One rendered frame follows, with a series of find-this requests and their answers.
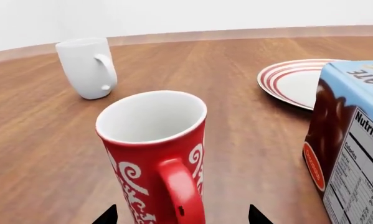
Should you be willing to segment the red mug with white swirls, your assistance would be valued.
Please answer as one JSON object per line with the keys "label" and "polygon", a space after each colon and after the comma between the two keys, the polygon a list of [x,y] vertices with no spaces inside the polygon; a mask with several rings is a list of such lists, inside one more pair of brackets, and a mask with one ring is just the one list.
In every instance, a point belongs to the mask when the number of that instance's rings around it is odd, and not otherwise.
{"label": "red mug with white swirls", "polygon": [[149,91],[105,108],[95,129],[134,224],[205,224],[207,106],[182,91]]}

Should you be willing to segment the white plate with red rings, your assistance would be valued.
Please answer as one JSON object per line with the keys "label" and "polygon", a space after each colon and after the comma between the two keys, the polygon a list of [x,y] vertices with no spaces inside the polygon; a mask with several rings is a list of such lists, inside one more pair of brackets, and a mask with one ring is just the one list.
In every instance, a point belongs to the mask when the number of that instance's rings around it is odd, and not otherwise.
{"label": "white plate with red rings", "polygon": [[284,61],[263,68],[257,75],[259,87],[269,95],[306,110],[313,110],[321,69],[335,59]]}

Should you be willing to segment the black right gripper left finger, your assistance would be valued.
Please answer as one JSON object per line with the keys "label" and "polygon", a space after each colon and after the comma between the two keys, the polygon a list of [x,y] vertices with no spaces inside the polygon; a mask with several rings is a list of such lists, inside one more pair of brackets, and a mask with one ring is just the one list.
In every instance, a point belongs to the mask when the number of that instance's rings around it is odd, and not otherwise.
{"label": "black right gripper left finger", "polygon": [[101,214],[92,224],[117,224],[118,213],[115,204],[110,206],[103,214]]}

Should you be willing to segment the blue chocolate pudding box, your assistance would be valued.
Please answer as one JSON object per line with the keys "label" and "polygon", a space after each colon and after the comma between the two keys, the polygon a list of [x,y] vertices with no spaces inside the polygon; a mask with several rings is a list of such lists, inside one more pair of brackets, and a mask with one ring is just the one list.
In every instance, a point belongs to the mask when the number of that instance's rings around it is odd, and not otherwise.
{"label": "blue chocolate pudding box", "polygon": [[373,61],[323,67],[303,157],[332,224],[373,224]]}

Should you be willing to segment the plain white mug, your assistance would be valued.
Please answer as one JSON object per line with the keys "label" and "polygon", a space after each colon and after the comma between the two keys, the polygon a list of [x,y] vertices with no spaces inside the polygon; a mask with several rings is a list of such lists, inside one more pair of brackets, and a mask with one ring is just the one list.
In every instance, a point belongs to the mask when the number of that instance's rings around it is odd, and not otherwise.
{"label": "plain white mug", "polygon": [[73,39],[55,45],[70,85],[86,100],[109,95],[118,78],[106,38]]}

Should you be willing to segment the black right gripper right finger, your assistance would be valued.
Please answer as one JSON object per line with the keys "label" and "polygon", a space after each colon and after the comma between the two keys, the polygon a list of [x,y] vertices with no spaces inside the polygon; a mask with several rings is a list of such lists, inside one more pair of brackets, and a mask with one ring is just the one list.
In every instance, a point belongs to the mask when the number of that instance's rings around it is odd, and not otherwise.
{"label": "black right gripper right finger", "polygon": [[248,211],[249,224],[273,224],[257,207],[249,206]]}

